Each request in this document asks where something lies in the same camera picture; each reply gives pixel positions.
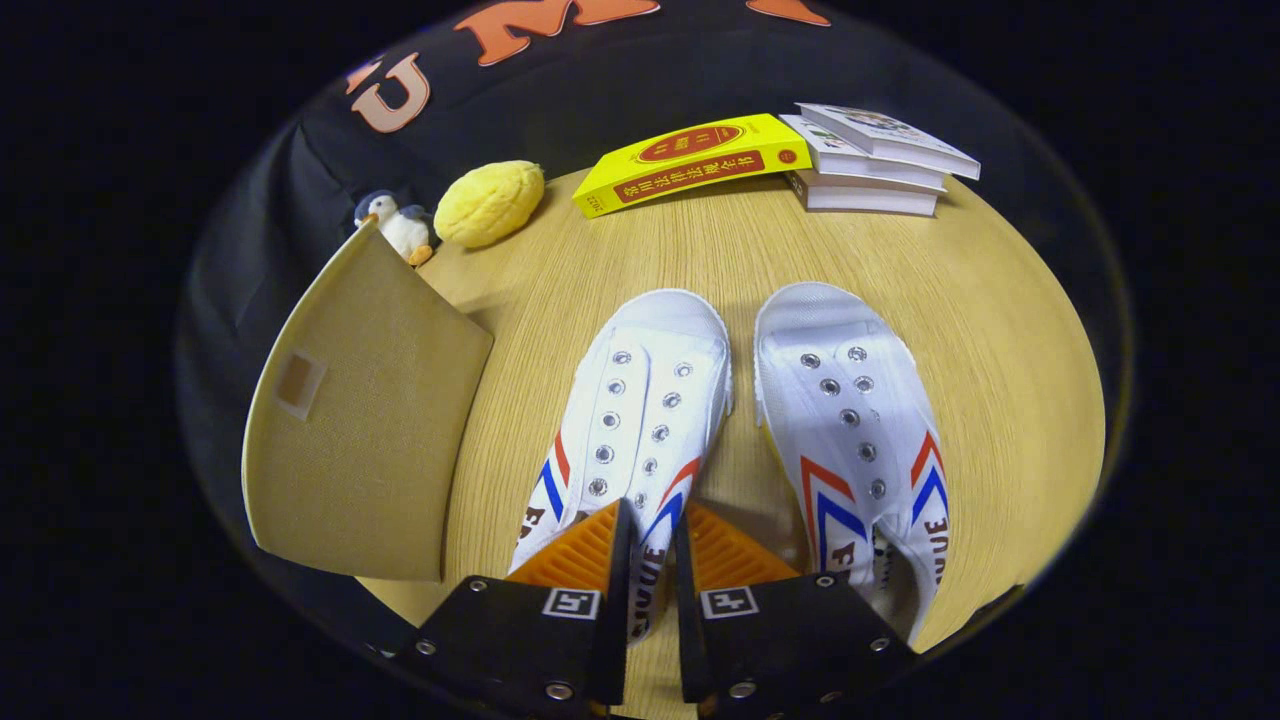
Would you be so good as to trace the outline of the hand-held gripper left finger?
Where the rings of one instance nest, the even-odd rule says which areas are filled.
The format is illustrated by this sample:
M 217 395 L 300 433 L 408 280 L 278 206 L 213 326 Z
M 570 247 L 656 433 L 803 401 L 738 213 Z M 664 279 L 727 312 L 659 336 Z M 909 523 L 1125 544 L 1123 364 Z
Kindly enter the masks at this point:
M 622 498 L 507 578 L 465 578 L 396 669 L 475 716 L 608 715 L 625 694 L 634 538 Z

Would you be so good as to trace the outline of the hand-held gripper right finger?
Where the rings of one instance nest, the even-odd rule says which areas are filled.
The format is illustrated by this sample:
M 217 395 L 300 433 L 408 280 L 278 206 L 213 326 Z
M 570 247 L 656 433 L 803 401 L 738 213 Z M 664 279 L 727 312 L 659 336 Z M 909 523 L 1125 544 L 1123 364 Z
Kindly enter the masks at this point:
M 844 571 L 801 574 L 698 502 L 673 547 L 682 692 L 700 716 L 837 716 L 916 666 Z

